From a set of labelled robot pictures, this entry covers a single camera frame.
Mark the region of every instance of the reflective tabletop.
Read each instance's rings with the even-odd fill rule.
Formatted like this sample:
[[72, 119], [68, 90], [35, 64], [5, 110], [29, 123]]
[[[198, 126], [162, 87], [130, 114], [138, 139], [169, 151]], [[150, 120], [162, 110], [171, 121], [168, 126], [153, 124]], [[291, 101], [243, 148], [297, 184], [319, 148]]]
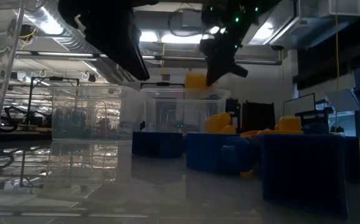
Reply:
[[0, 170], [0, 223], [360, 223], [360, 185], [347, 185], [349, 218], [341, 220], [264, 201], [258, 177], [132, 156], [130, 142], [16, 142], [0, 150], [15, 158]]

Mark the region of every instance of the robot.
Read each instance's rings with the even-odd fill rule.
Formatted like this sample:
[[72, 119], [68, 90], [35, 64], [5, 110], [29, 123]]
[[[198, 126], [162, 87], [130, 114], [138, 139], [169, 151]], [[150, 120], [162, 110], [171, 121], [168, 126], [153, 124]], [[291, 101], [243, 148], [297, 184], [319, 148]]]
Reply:
[[[233, 73], [246, 77], [248, 70], [235, 64], [234, 55], [241, 41], [258, 17], [280, 0], [211, 0], [202, 7], [201, 20], [206, 27], [219, 26], [214, 39], [201, 40], [200, 51], [207, 57], [207, 86]], [[86, 27], [86, 41], [106, 54], [141, 81], [149, 74], [139, 50], [141, 31], [134, 23], [133, 7], [157, 4], [158, 0], [60, 0], [59, 12], [64, 20], [78, 29], [75, 20]]]

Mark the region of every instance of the ceiling duct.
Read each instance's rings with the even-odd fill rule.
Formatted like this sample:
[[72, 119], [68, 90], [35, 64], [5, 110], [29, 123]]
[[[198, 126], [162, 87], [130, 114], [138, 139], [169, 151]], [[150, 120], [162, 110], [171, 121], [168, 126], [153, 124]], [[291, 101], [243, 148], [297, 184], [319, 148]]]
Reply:
[[249, 30], [244, 42], [288, 49], [314, 47], [336, 33], [337, 1], [340, 31], [360, 18], [360, 0], [282, 0], [260, 21], [258, 30]]
[[[68, 26], [59, 14], [57, 0], [46, 0], [35, 11], [25, 11], [25, 17], [46, 34], [56, 35], [53, 39], [71, 53], [100, 54], [90, 45], [79, 30]], [[110, 83], [121, 83], [122, 76], [114, 68], [116, 63], [109, 58], [85, 62]]]

